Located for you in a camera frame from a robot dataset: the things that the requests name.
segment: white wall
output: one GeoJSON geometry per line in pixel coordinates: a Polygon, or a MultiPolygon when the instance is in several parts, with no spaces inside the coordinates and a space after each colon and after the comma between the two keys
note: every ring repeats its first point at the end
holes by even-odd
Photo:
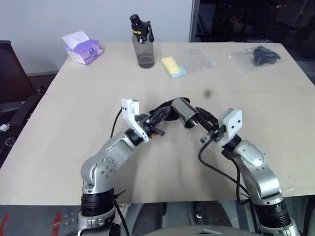
{"type": "Polygon", "coordinates": [[[0,0],[0,40],[10,40],[25,72],[58,70],[60,37],[83,30],[99,41],[131,41],[129,16],[151,20],[156,42],[188,42],[192,0],[0,0]]]}

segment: table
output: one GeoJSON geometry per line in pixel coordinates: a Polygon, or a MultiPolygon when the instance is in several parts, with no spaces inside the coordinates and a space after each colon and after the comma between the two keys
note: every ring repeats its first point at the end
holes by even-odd
{"type": "MultiPolygon", "coordinates": [[[[255,43],[155,43],[156,64],[137,65],[131,43],[103,43],[105,52],[88,66],[67,59],[0,170],[0,204],[79,205],[80,167],[109,139],[121,98],[137,98],[147,113],[160,103],[186,96],[219,116],[243,110],[239,135],[260,146],[285,196],[315,193],[315,88],[281,44],[268,44],[282,61],[249,74],[228,53],[255,43]],[[160,58],[199,48],[216,65],[170,78],[160,58]]],[[[235,184],[197,159],[202,127],[165,122],[164,137],[142,144],[115,183],[126,189],[121,202],[223,200],[235,184]]],[[[116,132],[127,124],[118,120],[116,132]]],[[[204,159],[232,176],[231,162],[211,145],[204,159]]]]}

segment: water bottle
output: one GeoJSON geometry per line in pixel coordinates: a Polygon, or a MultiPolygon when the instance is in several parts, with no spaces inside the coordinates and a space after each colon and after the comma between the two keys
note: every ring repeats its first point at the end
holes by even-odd
{"type": "Polygon", "coordinates": [[[132,42],[136,52],[138,64],[142,68],[154,65],[153,33],[150,21],[141,21],[137,14],[130,16],[132,28],[132,42]]]}

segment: tissue box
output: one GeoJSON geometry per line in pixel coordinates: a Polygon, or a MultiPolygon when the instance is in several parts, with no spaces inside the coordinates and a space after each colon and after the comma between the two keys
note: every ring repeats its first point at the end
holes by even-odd
{"type": "Polygon", "coordinates": [[[97,40],[89,39],[82,31],[62,37],[68,47],[65,48],[71,59],[80,64],[90,64],[103,49],[97,40]]]}

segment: clear plastic bag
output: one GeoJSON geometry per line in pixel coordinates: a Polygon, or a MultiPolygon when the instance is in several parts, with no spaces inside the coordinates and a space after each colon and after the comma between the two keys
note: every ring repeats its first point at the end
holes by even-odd
{"type": "Polygon", "coordinates": [[[177,69],[175,70],[170,70],[169,64],[163,61],[165,58],[161,59],[164,67],[168,71],[169,75],[172,77],[190,74],[203,69],[211,68],[215,65],[215,63],[208,59],[198,48],[189,49],[181,54],[177,54],[167,58],[175,60],[175,63],[172,61],[172,68],[177,67],[177,69]]]}
{"type": "Polygon", "coordinates": [[[276,52],[263,46],[248,48],[231,53],[228,56],[233,58],[241,68],[250,73],[257,71],[261,67],[274,65],[281,60],[281,57],[276,52]]]}

